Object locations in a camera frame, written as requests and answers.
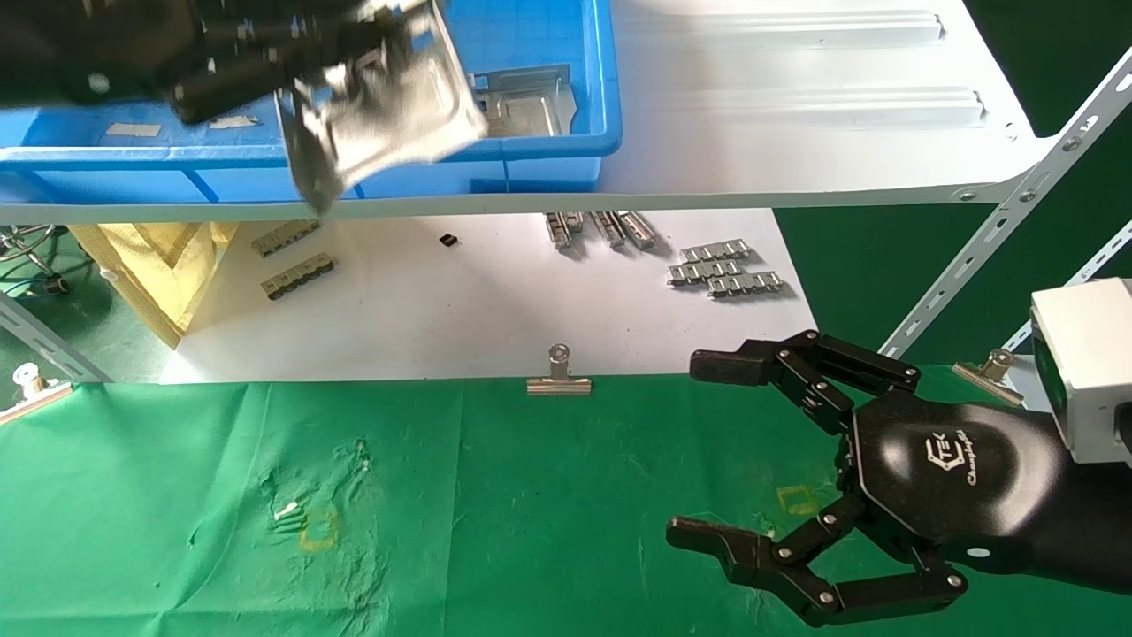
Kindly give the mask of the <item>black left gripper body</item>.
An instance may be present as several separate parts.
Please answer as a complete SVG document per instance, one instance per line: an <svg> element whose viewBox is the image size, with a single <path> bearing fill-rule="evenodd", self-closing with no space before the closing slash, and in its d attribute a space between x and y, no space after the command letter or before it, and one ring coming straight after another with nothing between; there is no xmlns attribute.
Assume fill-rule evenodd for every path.
<svg viewBox="0 0 1132 637"><path fill-rule="evenodd" d="M160 97L201 52L195 1L5 1L3 107Z"/></svg>

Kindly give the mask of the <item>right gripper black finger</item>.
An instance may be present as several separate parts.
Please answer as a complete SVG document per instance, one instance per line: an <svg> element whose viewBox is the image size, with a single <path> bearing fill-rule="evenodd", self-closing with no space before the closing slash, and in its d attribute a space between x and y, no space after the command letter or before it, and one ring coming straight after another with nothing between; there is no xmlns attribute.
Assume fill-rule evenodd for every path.
<svg viewBox="0 0 1132 637"><path fill-rule="evenodd" d="M921 372L894 358L822 332L800 332L783 342L746 341L732 352L698 348L691 378L724 386L773 386L829 434L854 430L854 401L837 384L880 396L915 391Z"/></svg>
<svg viewBox="0 0 1132 637"><path fill-rule="evenodd" d="M859 497L839 497L787 536L772 537L707 520L668 520L669 545L715 557L728 582L779 599L805 625L864 625L868 621L945 610L968 584L934 549L898 544L912 573L830 583L811 563L826 549L874 519Z"/></svg>

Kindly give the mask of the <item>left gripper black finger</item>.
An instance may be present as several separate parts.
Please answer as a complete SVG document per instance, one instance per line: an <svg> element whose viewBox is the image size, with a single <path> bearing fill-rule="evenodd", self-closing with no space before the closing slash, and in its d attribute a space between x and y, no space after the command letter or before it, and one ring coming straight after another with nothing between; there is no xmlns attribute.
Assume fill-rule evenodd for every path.
<svg viewBox="0 0 1132 637"><path fill-rule="evenodd" d="M424 1L201 1L203 48L214 61L300 51L353 61L380 51Z"/></svg>
<svg viewBox="0 0 1132 637"><path fill-rule="evenodd" d="M285 88L308 69L294 59L239 57L211 70L186 64L171 85L171 107L185 124L201 124Z"/></svg>

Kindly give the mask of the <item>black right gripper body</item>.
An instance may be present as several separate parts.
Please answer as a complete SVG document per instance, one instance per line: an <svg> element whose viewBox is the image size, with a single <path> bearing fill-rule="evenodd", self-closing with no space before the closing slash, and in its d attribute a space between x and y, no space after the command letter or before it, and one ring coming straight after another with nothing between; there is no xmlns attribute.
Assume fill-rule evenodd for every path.
<svg viewBox="0 0 1132 637"><path fill-rule="evenodd" d="M1129 592L1127 464L1077 463L1050 414L891 391L846 447L860 530L893 559Z"/></svg>

